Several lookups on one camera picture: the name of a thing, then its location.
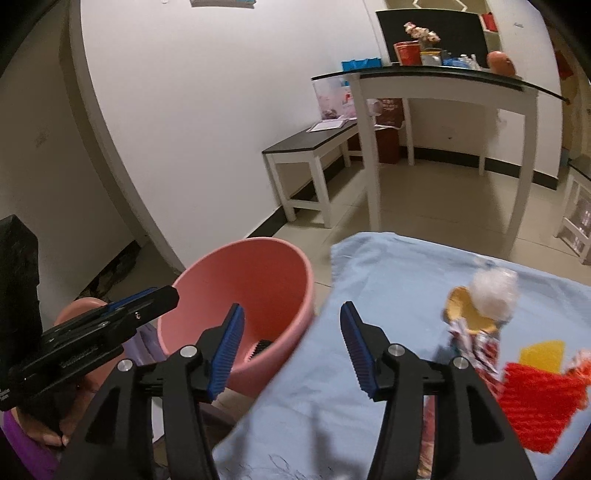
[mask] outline yellow sponge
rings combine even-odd
[[[535,343],[522,348],[519,354],[519,363],[559,374],[563,355],[564,342],[562,340],[550,340],[549,342]]]

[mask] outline brown trash bin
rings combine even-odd
[[[376,130],[375,138],[378,141],[378,157],[380,163],[398,163],[400,160],[400,144],[398,143],[398,130],[382,128]],[[349,138],[349,150],[361,151],[359,135]]]
[[[400,143],[398,142],[398,130],[404,121],[404,110],[400,98],[380,98],[382,114],[376,117],[377,125],[386,125],[394,128],[382,128],[376,130],[375,138],[378,141],[378,157],[381,163],[398,163],[400,160]],[[349,150],[361,150],[359,136],[349,139]]]

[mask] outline pink plastic bucket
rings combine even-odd
[[[303,252],[284,240],[247,238],[194,263],[173,284],[178,306],[158,320],[166,355],[220,325],[232,303],[245,328],[228,387],[256,397],[289,358],[314,317],[314,275]],[[273,344],[249,360],[260,340]]]

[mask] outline red knitted fabric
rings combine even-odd
[[[550,453],[586,394],[580,378],[507,364],[499,404],[524,448]]]

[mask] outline black bench top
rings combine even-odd
[[[574,160],[569,160],[569,167],[573,167],[583,177],[591,180],[591,158],[587,155],[581,155]]]
[[[349,120],[341,128],[333,128],[332,130],[307,132],[306,130],[308,129],[306,129],[286,138],[285,140],[281,140],[279,143],[276,143],[262,152],[268,154],[313,151],[332,140],[334,137],[338,137],[341,133],[353,128],[355,125],[357,125],[355,120]]]

